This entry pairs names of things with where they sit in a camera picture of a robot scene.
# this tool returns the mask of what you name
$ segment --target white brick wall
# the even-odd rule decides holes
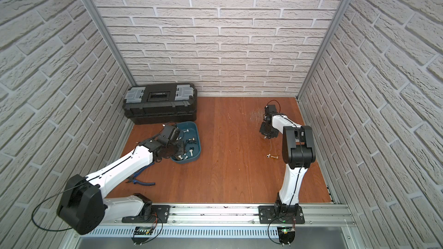
[[[95,0],[138,84],[257,96],[297,95],[338,2]]]
[[[443,245],[443,0],[352,0],[300,106],[367,248]]]
[[[58,248],[31,212],[108,160],[128,87],[80,0],[0,0],[0,247]],[[64,229],[46,202],[36,218]]]

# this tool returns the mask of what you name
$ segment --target black cable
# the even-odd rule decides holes
[[[271,224],[272,224],[275,220],[280,219],[280,218],[282,218],[282,217],[283,217],[283,216],[280,216],[280,217],[274,218],[274,219],[269,223],[269,225],[268,225],[268,230],[267,230],[269,240],[272,241],[272,242],[274,242],[275,244],[280,244],[280,245],[282,244],[281,242],[275,242],[275,241],[273,241],[273,240],[271,239],[271,236],[269,235],[269,227],[271,226]]]
[[[69,188],[69,189],[66,189],[66,190],[64,190],[64,191],[60,191],[59,193],[57,193],[57,194],[55,194],[55,195],[53,195],[53,196],[51,196],[51,197],[48,197],[48,198],[46,198],[45,200],[43,200],[42,202],[40,202],[40,203],[34,208],[34,210],[32,211],[32,214],[31,214],[31,217],[30,217],[32,223],[33,223],[34,225],[36,225],[37,228],[42,229],[42,230],[45,230],[45,231],[48,231],[48,232],[63,232],[63,231],[71,230],[72,228],[66,228],[66,229],[62,229],[62,230],[51,230],[51,229],[43,228],[43,227],[37,225],[36,221],[34,220],[34,217],[35,217],[35,215],[36,215],[37,209],[38,209],[38,208],[39,208],[44,202],[48,201],[49,199],[51,199],[51,198],[53,198],[53,197],[59,196],[60,194],[66,192],[66,191],[70,191],[70,190],[75,189],[76,187],[82,186],[82,185],[84,185],[84,184],[85,184],[85,183],[81,183],[81,184],[78,184],[78,185],[76,185],[76,186],[74,186],[74,187],[71,187],[71,188]]]
[[[278,104],[278,113],[280,113],[280,111],[281,111],[281,107],[280,107],[280,103],[279,103],[277,100],[273,99],[273,100],[269,101],[268,103],[266,103],[266,106],[267,106],[270,102],[272,102],[272,101],[277,102],[277,104]]]
[[[152,239],[148,239],[147,241],[144,241],[144,242],[140,243],[140,245],[148,243],[150,241],[153,241],[162,232],[162,230],[163,230],[163,221],[160,219],[160,217],[157,216],[157,218],[160,220],[160,223],[162,223],[162,228],[160,229],[159,233],[155,237],[153,237]]]
[[[291,201],[289,202],[289,206],[291,205],[292,200],[294,199],[294,194],[296,193],[296,190],[297,190],[297,184],[299,182],[299,176],[300,176],[300,172],[302,171],[302,168],[303,168],[303,166],[299,169],[299,173],[297,174],[296,187],[294,188],[294,193],[292,194]]]

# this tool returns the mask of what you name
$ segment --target pliers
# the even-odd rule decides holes
[[[127,178],[127,183],[133,182],[134,184],[139,184],[142,186],[154,186],[155,183],[144,183],[144,182],[140,182],[139,180],[137,180],[136,178],[138,177],[138,175],[140,175],[145,169],[147,169],[148,167],[154,165],[155,163],[152,162],[150,164],[148,164],[147,166],[142,167],[141,169],[139,169],[136,173],[132,174],[131,176],[129,176]]]

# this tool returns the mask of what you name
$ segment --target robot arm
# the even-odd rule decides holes
[[[140,142],[133,151],[107,167],[86,177],[72,176],[66,183],[57,215],[79,234],[89,233],[102,221],[150,215],[151,201],[141,194],[105,197],[137,170],[170,157],[159,154],[161,148],[173,147],[176,148],[175,154],[183,154],[180,152],[184,148],[183,141],[177,141],[179,133],[176,127],[164,125],[161,133]]]
[[[277,137],[279,132],[283,134],[282,157],[286,171],[275,202],[278,216],[296,212],[303,176],[311,163],[315,162],[312,128],[293,122],[286,115],[277,113],[275,105],[268,105],[260,133],[270,139]]]

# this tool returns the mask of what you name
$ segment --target blue tray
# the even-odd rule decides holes
[[[202,151],[202,147],[200,145],[200,137],[198,136],[197,125],[192,121],[186,121],[186,122],[177,123],[177,128],[183,131],[189,129],[189,132],[183,132],[183,131],[180,132],[179,138],[181,138],[183,141],[186,142],[187,140],[195,137],[197,143],[188,143],[185,146],[185,150],[187,152],[182,157],[184,158],[185,156],[188,156],[186,160],[175,160],[174,159],[175,157],[172,157],[171,160],[173,160],[176,163],[190,163],[192,161],[197,160],[200,157],[200,153]],[[189,152],[189,148],[191,147],[194,147],[194,150],[192,151],[192,157],[191,153]]]

